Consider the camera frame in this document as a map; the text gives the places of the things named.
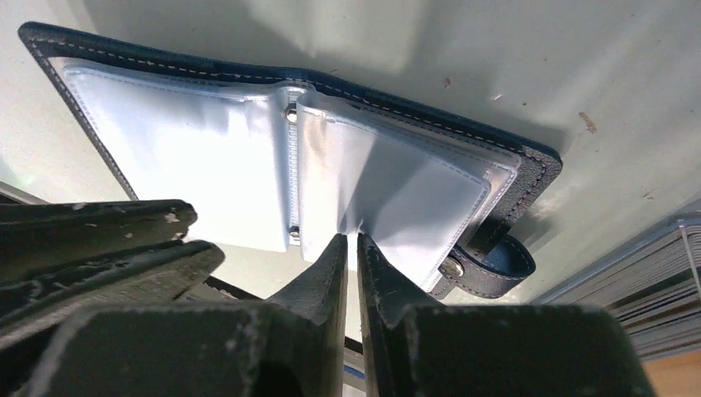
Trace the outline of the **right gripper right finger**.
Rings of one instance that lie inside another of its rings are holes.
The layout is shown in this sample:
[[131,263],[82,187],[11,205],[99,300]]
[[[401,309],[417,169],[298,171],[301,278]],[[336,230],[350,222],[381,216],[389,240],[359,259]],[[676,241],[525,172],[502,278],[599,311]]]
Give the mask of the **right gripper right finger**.
[[357,238],[370,396],[652,396],[622,326],[579,305],[445,305]]

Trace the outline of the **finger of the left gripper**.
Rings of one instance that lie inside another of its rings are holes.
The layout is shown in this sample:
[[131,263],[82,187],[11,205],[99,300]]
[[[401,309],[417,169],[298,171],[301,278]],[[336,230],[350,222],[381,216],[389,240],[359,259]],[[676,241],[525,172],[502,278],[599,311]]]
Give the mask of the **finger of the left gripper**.
[[59,323],[90,304],[169,302],[224,260],[205,241],[162,243],[54,265],[1,283],[1,377],[21,379]]
[[1,273],[177,240],[198,220],[179,199],[1,206]]

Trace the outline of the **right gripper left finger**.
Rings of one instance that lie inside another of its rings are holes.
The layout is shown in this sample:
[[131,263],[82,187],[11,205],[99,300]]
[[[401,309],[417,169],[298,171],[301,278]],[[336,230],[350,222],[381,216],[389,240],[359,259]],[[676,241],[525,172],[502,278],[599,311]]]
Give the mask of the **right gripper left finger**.
[[267,299],[81,309],[53,336],[29,396],[339,396],[347,238]]

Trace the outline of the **blue card holder wallet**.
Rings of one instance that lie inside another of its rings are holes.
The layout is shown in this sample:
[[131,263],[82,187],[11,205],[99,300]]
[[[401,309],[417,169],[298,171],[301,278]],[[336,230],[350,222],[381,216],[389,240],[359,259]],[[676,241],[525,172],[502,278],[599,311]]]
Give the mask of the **blue card holder wallet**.
[[435,296],[535,270],[511,237],[559,154],[313,70],[243,65],[27,22],[18,35],[130,199],[183,199],[197,236],[315,261],[371,236]]

